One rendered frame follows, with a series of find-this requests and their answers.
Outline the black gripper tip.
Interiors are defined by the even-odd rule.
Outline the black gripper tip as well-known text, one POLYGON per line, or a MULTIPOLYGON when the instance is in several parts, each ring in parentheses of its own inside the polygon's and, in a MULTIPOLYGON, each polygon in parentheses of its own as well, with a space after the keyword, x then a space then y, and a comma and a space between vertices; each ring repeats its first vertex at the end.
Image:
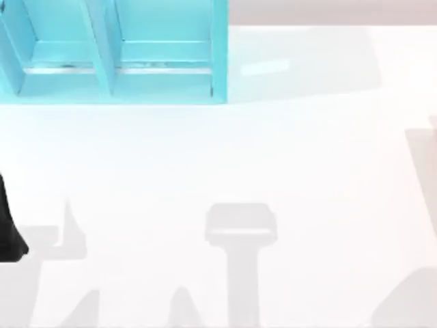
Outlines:
POLYGON ((29 246, 12 218, 3 176, 0 174, 0 262, 18 262, 29 246))

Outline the light blue rack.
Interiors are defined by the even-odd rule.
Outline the light blue rack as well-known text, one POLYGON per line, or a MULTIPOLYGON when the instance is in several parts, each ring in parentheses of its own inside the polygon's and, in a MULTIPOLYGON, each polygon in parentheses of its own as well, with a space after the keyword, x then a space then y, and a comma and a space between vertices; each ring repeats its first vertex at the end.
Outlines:
POLYGON ((229 0, 0 0, 0 104, 223 104, 229 0))

